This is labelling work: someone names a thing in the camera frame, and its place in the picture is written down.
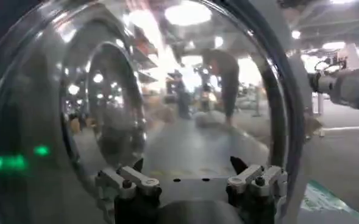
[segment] white robotic arm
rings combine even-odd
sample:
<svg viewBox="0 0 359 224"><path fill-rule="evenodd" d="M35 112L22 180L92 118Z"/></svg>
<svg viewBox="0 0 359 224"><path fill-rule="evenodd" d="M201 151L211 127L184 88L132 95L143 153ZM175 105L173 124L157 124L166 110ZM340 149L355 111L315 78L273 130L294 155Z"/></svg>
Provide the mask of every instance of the white robotic arm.
<svg viewBox="0 0 359 224"><path fill-rule="evenodd" d="M314 92L326 93L335 104L359 109L359 69L310 75Z"/></svg>

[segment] transparent dome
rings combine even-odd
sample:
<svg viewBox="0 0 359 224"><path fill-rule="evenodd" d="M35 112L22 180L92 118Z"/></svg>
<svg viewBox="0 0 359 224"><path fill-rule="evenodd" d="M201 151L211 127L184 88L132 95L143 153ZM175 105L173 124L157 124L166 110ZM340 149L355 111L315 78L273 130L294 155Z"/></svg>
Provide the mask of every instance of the transparent dome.
<svg viewBox="0 0 359 224"><path fill-rule="evenodd" d="M255 28L207 1L30 11L0 44L0 220L103 223L92 196L108 167L158 179L163 205L285 167L289 90Z"/></svg>

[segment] floor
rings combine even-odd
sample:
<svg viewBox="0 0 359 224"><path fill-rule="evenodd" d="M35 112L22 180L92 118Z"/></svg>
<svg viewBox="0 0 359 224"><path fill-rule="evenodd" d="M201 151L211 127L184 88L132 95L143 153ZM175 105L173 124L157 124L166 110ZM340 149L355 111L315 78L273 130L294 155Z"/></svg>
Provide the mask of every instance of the floor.
<svg viewBox="0 0 359 224"><path fill-rule="evenodd" d="M325 127L359 126L359 111L324 102ZM314 137L312 179L359 212L359 131L326 132Z"/></svg>

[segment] screw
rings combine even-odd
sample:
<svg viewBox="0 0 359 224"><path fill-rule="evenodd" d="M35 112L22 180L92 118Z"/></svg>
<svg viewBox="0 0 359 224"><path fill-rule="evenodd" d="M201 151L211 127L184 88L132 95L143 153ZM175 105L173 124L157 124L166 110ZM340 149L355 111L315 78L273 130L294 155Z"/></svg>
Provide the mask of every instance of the screw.
<svg viewBox="0 0 359 224"><path fill-rule="evenodd" d="M124 180L123 181L123 188L128 189L130 187L132 187L132 182L130 182L129 180Z"/></svg>
<svg viewBox="0 0 359 224"><path fill-rule="evenodd" d="M256 177L255 184L262 187L265 185L265 179L263 177Z"/></svg>
<svg viewBox="0 0 359 224"><path fill-rule="evenodd" d="M241 182L241 179L237 178L237 177L233 177L231 179L232 182L235 182L235 183L240 183Z"/></svg>
<svg viewBox="0 0 359 224"><path fill-rule="evenodd" d="M152 183L154 183L155 182L155 180L147 180L145 183L147 183L147 184L152 184Z"/></svg>

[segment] ceiling light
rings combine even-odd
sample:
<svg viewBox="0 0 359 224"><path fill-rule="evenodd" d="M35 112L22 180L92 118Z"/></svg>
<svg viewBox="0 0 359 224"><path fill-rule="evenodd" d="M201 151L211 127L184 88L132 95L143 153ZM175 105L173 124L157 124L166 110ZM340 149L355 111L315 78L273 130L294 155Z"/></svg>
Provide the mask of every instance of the ceiling light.
<svg viewBox="0 0 359 224"><path fill-rule="evenodd" d="M199 55L188 55L182 57L182 63L186 66L202 64L202 57Z"/></svg>
<svg viewBox="0 0 359 224"><path fill-rule="evenodd" d="M294 39L300 39L300 37L301 37L301 32L298 31L298 30L294 30L294 31L292 31L291 36L292 36Z"/></svg>
<svg viewBox="0 0 359 224"><path fill-rule="evenodd" d="M355 0L331 0L331 2L334 4L346 4L346 3L351 3L354 1Z"/></svg>
<svg viewBox="0 0 359 224"><path fill-rule="evenodd" d="M346 45L345 42L330 42L323 44L323 49L325 50L338 50L344 48Z"/></svg>
<svg viewBox="0 0 359 224"><path fill-rule="evenodd" d="M96 83L100 83L100 82L102 82L103 81L103 79L104 79L104 77L101 75L101 74L96 74L95 76L94 76L94 82L96 82Z"/></svg>
<svg viewBox="0 0 359 224"><path fill-rule="evenodd" d="M215 48L217 47L221 47L222 44L224 43L224 39L222 39L222 37L215 37Z"/></svg>
<svg viewBox="0 0 359 224"><path fill-rule="evenodd" d="M124 104L124 99L122 97L116 96L114 97L114 100L119 104Z"/></svg>
<svg viewBox="0 0 359 224"><path fill-rule="evenodd" d="M200 3L184 0L181 4L166 9L165 16L173 25L190 26L209 21L211 11Z"/></svg>
<svg viewBox="0 0 359 224"><path fill-rule="evenodd" d="M74 84L71 84L69 87L68 87L68 92L71 94L71 95L76 95L78 92L79 92L80 88L79 86L76 86Z"/></svg>
<svg viewBox="0 0 359 224"><path fill-rule="evenodd" d="M194 41L190 41L188 47L192 49L195 48Z"/></svg>
<svg viewBox="0 0 359 224"><path fill-rule="evenodd" d="M148 10L134 10L129 14L129 21L140 28L147 28L153 20L154 16Z"/></svg>

